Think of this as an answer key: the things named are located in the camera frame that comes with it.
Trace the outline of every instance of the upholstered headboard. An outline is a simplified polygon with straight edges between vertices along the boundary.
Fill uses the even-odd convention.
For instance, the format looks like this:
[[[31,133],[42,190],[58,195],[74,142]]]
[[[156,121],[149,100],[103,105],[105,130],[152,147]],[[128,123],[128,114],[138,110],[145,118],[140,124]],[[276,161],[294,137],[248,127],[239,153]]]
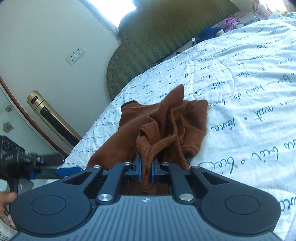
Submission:
[[[157,60],[238,11],[230,0],[135,0],[135,5],[120,22],[122,44],[107,68],[111,100]]]

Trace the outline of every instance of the brown sweater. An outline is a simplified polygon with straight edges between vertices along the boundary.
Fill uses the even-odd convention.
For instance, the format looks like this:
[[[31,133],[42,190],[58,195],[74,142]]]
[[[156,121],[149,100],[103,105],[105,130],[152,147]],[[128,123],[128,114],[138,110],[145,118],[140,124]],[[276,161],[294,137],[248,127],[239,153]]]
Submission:
[[[207,101],[183,100],[184,86],[173,89],[160,103],[141,105],[130,101],[122,105],[118,131],[90,158],[87,167],[111,169],[117,163],[142,158],[142,185],[128,185],[125,194],[164,194],[164,185],[153,185],[151,164],[178,164],[188,169],[187,158],[197,155],[206,133]]]

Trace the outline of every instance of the white wall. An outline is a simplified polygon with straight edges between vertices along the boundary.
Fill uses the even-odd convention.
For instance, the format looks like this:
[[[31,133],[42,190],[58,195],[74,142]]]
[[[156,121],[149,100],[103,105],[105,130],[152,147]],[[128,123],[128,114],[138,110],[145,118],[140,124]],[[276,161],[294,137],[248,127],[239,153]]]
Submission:
[[[28,95],[38,90],[83,136],[111,102],[106,71],[119,45],[79,0],[0,4],[0,75],[51,138],[56,135],[29,107]],[[80,46],[86,53],[69,65],[65,58]]]
[[[241,12],[251,11],[252,0],[231,0]]]

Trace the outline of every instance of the electrical outlet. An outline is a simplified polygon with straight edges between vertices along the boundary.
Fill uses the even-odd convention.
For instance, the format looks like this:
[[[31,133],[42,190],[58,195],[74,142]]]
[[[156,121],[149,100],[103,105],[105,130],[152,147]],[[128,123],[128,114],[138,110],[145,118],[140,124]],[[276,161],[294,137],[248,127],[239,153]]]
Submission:
[[[77,61],[77,59],[78,59],[78,57],[74,54],[74,53],[72,53],[72,54],[70,54],[67,58],[66,58],[66,60],[69,62],[69,64],[71,64],[71,65],[73,65],[76,61]]]
[[[80,58],[84,53],[85,50],[83,48],[78,48],[73,52],[78,58]]]

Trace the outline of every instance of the finger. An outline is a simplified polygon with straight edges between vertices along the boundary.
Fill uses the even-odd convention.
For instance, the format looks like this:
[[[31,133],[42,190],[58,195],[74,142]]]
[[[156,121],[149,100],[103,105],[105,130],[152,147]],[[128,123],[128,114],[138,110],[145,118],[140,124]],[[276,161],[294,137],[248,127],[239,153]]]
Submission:
[[[5,213],[4,213],[4,206],[0,206],[0,218],[5,217]]]
[[[10,214],[7,216],[7,219],[9,220],[10,226],[12,226],[13,228],[15,228],[15,224],[13,223],[13,220],[11,219]]]
[[[4,213],[2,213],[1,215],[0,215],[0,218],[2,219],[2,220],[4,220],[4,219],[6,219],[6,215],[4,214]]]
[[[13,229],[16,229],[15,224],[14,224],[13,222],[10,222],[10,226],[11,226]]]
[[[13,200],[15,200],[17,197],[17,194],[15,192],[1,192],[0,193],[0,204],[6,205],[9,203],[12,203]]]
[[[6,216],[5,216],[5,217],[0,217],[0,219],[5,223],[5,221],[6,221]]]

